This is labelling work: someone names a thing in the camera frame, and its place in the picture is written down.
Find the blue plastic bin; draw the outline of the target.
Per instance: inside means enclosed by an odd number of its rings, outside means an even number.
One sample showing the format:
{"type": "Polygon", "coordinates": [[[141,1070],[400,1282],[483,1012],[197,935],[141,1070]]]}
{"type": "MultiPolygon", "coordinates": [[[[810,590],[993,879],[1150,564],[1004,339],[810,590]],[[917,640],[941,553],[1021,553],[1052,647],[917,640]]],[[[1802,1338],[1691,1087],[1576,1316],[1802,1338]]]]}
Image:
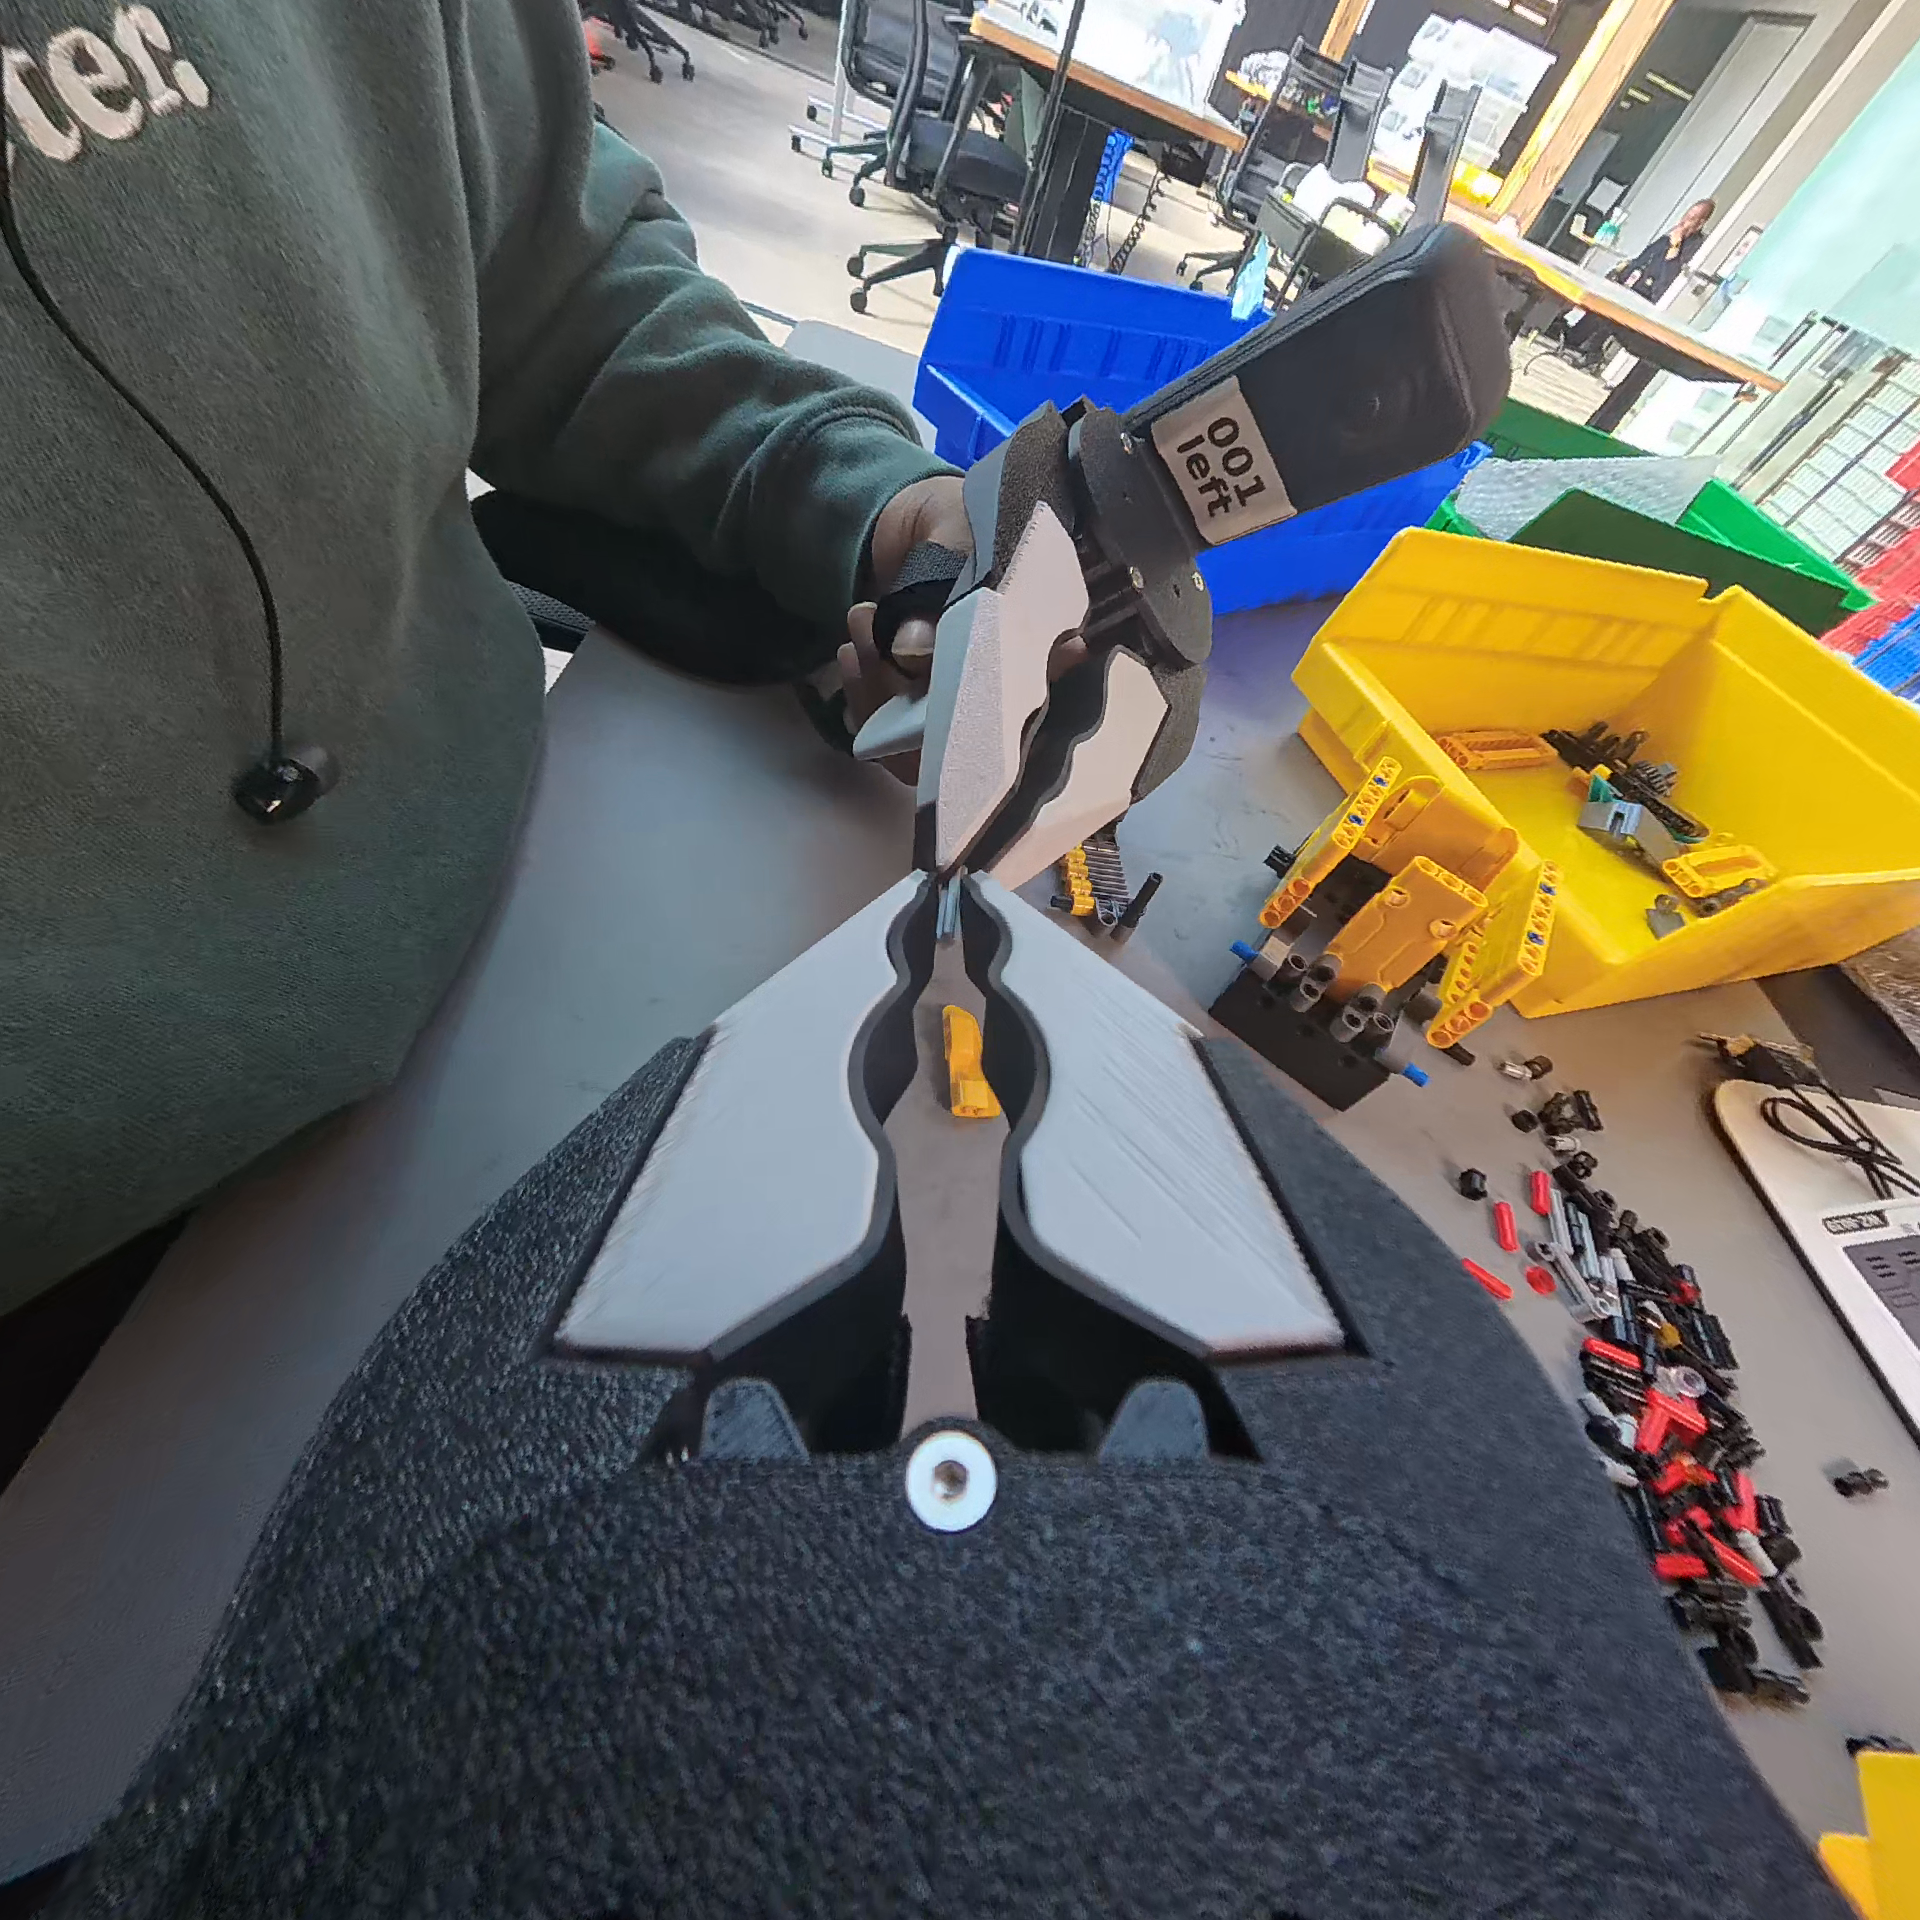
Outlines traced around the blue plastic bin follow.
{"type": "MultiPolygon", "coordinates": [[[[954,251],[912,407],[931,421],[931,453],[973,464],[1042,402],[1081,397],[1123,410],[1154,390],[1232,348],[1267,316],[1232,316],[1232,299],[1095,273],[996,251],[954,251]]],[[[1284,521],[1254,542],[1205,553],[1220,612],[1339,598],[1398,531],[1430,526],[1454,488],[1489,461],[1489,441],[1418,464],[1398,482],[1284,521]]]]}

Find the yellow lego vehicle model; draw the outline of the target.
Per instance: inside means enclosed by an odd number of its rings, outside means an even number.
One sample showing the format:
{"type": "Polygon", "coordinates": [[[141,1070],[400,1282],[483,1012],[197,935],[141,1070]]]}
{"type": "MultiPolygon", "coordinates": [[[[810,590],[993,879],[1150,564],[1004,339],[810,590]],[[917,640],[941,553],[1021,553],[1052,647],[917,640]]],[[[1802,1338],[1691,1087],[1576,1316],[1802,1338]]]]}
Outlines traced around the yellow lego vehicle model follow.
{"type": "Polygon", "coordinates": [[[1424,1087],[1545,975],[1560,868],[1393,757],[1267,863],[1262,935],[1209,1014],[1330,1109],[1424,1087]]]}

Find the black lego gear parts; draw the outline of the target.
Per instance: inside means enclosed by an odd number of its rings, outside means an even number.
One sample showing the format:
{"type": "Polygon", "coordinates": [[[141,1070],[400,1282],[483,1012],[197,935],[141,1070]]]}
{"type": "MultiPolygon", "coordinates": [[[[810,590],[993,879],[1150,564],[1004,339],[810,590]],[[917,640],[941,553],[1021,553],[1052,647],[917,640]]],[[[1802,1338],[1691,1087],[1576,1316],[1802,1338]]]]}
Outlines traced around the black lego gear parts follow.
{"type": "Polygon", "coordinates": [[[1663,807],[1677,795],[1678,764],[1640,757],[1645,733],[1612,733],[1608,720],[1589,720],[1580,733],[1545,725],[1540,744],[1550,757],[1614,795],[1632,795],[1640,807],[1663,807]]]}

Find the grey green lego motor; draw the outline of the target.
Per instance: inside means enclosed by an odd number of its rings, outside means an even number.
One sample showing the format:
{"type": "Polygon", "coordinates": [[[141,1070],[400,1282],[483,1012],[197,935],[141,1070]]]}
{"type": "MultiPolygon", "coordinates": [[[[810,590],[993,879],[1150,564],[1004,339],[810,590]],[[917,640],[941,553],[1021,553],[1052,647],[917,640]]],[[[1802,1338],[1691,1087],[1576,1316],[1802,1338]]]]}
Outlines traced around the grey green lego motor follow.
{"type": "Polygon", "coordinates": [[[1587,770],[1587,795],[1576,807],[1576,830],[1614,852],[1663,868],[1711,843],[1711,830],[1677,811],[1640,777],[1614,777],[1612,764],[1587,770]]]}

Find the wooden office desk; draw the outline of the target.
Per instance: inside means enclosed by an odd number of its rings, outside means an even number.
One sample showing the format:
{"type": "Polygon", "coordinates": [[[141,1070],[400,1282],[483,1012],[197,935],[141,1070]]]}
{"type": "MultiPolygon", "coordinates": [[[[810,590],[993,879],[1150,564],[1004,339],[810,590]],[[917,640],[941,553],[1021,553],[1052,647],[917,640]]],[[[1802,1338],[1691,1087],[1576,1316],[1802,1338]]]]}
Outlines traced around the wooden office desk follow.
{"type": "Polygon", "coordinates": [[[1214,106],[1244,15],[1236,0],[973,4],[973,37],[1044,84],[1015,255],[1074,259],[1112,132],[1244,153],[1236,124],[1214,106]]]}
{"type": "Polygon", "coordinates": [[[1711,343],[1704,332],[1672,317],[1663,311],[1632,296],[1626,284],[1589,273],[1589,269],[1522,239],[1516,231],[1501,231],[1500,220],[1489,220],[1480,209],[1449,207],[1449,225],[1462,225],[1492,255],[1492,269],[1501,282],[1508,343],[1516,343],[1532,317],[1580,311],[1580,316],[1597,316],[1619,339],[1619,348],[1634,360],[1634,369],[1587,418],[1587,425],[1597,425],[1597,431],[1614,431],[1632,418],[1632,407],[1648,394],[1657,372],[1732,390],[1739,397],[1769,397],[1769,394],[1787,390],[1787,377],[1747,364],[1732,348],[1711,343]]]}

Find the black office chair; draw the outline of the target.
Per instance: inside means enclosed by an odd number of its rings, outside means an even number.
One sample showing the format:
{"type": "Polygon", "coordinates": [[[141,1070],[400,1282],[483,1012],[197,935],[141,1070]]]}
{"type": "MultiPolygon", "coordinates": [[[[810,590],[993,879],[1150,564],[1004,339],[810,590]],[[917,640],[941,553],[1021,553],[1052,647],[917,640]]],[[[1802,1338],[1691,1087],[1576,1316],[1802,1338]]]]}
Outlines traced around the black office chair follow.
{"type": "Polygon", "coordinates": [[[1227,69],[1221,84],[1236,94],[1244,145],[1221,160],[1214,216],[1236,243],[1178,255],[1184,284],[1236,273],[1257,255],[1267,202],[1289,207],[1305,177],[1365,183],[1393,69],[1328,57],[1298,37],[1289,53],[1254,53],[1254,73],[1227,69]]]}
{"type": "Polygon", "coordinates": [[[848,311],[863,316],[871,296],[892,282],[931,282],[949,291],[949,255],[973,239],[993,251],[1015,235],[1027,191],[1021,153],[977,124],[996,94],[1004,53],[973,22],[977,4],[940,0],[846,0],[834,73],[848,94],[885,106],[885,129],[855,143],[822,143],[822,172],[834,158],[855,158],[848,207],[863,207],[863,185],[917,202],[931,220],[929,239],[858,243],[848,269],[848,311]]]}

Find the silver bubble wrap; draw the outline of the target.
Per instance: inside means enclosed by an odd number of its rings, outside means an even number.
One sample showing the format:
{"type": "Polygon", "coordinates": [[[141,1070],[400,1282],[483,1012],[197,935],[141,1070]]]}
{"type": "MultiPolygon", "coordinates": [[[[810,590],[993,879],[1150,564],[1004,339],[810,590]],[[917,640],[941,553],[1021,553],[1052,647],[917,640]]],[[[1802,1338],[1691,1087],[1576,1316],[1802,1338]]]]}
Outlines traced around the silver bubble wrap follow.
{"type": "Polygon", "coordinates": [[[1567,494],[1678,526],[1713,475],[1713,458],[1485,458],[1454,488],[1449,511],[1489,542],[1516,542],[1522,526],[1567,494]]]}
{"type": "Polygon", "coordinates": [[[1844,973],[1920,1051],[1920,926],[1862,948],[1844,973]]]}

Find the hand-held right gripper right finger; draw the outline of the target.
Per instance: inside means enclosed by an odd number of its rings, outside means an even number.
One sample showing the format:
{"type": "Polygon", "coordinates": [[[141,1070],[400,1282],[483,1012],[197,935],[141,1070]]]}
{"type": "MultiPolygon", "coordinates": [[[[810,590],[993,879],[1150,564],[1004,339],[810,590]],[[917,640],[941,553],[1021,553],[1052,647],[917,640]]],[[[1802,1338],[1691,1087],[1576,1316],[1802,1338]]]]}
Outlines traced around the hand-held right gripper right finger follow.
{"type": "Polygon", "coordinates": [[[1027,1453],[1257,1453],[1227,1377],[1339,1354],[1345,1319],[1205,1029],[996,879],[958,926],[1008,1113],[977,1421],[1027,1453]]]}

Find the yellow lego beam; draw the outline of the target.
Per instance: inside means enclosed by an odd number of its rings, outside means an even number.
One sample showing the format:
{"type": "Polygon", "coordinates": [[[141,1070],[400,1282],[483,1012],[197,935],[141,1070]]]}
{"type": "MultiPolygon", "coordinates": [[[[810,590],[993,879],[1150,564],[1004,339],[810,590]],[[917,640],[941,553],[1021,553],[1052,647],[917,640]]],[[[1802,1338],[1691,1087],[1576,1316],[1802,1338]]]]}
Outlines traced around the yellow lego beam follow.
{"type": "Polygon", "coordinates": [[[1724,915],[1729,899],[1747,899],[1778,879],[1778,863],[1754,843],[1684,843],[1659,863],[1672,895],[1701,915],[1724,915]]]}

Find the yellow grey lego subassembly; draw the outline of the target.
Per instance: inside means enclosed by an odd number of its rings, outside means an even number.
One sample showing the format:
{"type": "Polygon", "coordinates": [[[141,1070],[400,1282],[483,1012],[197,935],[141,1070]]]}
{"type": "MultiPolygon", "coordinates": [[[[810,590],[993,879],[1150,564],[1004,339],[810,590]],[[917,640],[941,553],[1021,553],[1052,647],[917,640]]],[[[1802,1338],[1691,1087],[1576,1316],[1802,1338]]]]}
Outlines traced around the yellow grey lego subassembly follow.
{"type": "Polygon", "coordinates": [[[1138,919],[1157,899],[1163,876],[1130,885],[1117,820],[1071,843],[1052,868],[1044,906],[1074,921],[1112,948],[1123,948],[1138,935],[1138,919]]]}

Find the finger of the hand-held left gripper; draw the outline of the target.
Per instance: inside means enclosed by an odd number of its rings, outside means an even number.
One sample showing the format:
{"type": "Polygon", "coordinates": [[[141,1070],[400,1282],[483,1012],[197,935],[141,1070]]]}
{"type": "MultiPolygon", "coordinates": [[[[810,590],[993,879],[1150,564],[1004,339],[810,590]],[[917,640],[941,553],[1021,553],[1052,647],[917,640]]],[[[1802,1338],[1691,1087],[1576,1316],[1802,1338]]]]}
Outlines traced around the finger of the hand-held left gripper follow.
{"type": "Polygon", "coordinates": [[[1138,770],[1170,720],[1170,699],[1150,663],[1105,652],[1100,677],[1071,701],[1064,737],[1035,744],[1035,798],[1011,807],[1004,847],[977,852],[977,876],[1021,890],[1060,852],[1117,824],[1138,791],[1138,770]]]}
{"type": "Polygon", "coordinates": [[[949,879],[1021,782],[1027,720],[1044,712],[1057,640],[1090,612],[1074,542],[1042,501],[996,590],[941,611],[917,744],[912,863],[949,879]]]}

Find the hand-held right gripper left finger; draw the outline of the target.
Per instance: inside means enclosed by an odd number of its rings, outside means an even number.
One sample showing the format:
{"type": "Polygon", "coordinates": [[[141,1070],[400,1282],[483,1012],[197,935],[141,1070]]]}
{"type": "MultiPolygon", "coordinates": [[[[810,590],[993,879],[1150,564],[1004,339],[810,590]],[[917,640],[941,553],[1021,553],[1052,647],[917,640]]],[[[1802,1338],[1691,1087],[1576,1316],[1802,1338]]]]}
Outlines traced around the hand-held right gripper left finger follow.
{"type": "Polygon", "coordinates": [[[904,1429],[898,1156],[917,1075],[940,885],[908,876],[703,1038],[580,1265],[557,1354],[688,1369],[697,1434],[726,1380],[764,1380],[810,1453],[904,1429]]]}

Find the person's left hand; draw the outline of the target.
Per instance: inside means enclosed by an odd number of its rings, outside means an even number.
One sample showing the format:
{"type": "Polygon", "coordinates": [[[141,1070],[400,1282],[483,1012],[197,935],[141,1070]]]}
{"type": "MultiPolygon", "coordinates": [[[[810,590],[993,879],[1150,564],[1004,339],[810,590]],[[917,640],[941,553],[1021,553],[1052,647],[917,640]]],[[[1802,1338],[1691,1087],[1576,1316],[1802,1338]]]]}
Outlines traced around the person's left hand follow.
{"type": "Polygon", "coordinates": [[[877,595],[898,590],[898,569],[917,545],[949,545],[958,553],[973,548],[958,475],[922,475],[876,514],[858,564],[863,598],[846,612],[846,644],[834,652],[848,733],[858,733],[885,701],[929,690],[940,617],[904,617],[892,626],[892,652],[876,644],[877,595]]]}

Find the yellow plastic storage bin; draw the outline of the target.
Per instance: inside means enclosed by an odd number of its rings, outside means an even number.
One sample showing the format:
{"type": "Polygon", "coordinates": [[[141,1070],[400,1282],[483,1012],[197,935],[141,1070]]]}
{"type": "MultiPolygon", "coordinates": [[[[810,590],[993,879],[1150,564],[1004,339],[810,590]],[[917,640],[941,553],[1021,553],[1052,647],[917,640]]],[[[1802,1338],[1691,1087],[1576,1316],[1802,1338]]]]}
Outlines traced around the yellow plastic storage bin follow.
{"type": "Polygon", "coordinates": [[[1920,1913],[1920,1755],[1891,1742],[1856,1749],[1864,1831],[1825,1831],[1819,1855],[1850,1913],[1920,1913]]]}
{"type": "Polygon", "coordinates": [[[1556,863],[1522,1014],[1847,964],[1920,919],[1920,719],[1742,590],[1405,531],[1298,663],[1303,743],[1350,791],[1380,757],[1556,863]],[[1571,764],[1470,777],[1454,733],[1645,733],[1677,807],[1771,885],[1648,935],[1657,876],[1576,824],[1571,764]]]}

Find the pile of small lego pins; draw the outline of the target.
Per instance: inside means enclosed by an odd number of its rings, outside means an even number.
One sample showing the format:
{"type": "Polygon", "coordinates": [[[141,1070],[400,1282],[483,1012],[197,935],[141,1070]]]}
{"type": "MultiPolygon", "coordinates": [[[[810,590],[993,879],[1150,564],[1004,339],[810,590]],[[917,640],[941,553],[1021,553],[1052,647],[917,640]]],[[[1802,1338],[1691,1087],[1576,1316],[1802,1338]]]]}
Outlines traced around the pile of small lego pins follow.
{"type": "MultiPolygon", "coordinates": [[[[1809,1046],[1704,1038],[1724,1081],[1835,1088],[1809,1046]]],[[[1457,1167],[1457,1200],[1489,1205],[1500,1246],[1522,1282],[1560,1299],[1580,1329],[1580,1429],[1640,1535],[1663,1611],[1713,1693],[1747,1707],[1809,1707],[1825,1627],[1802,1588],[1802,1544],[1785,1498],[1754,1469],[1763,1437],[1739,1389],[1739,1348],[1693,1262],[1659,1224],[1603,1186],[1587,1141],[1589,1088],[1508,1105],[1508,1125],[1545,1151],[1527,1173],[1527,1213],[1500,1205],[1485,1167],[1457,1167]]]]}

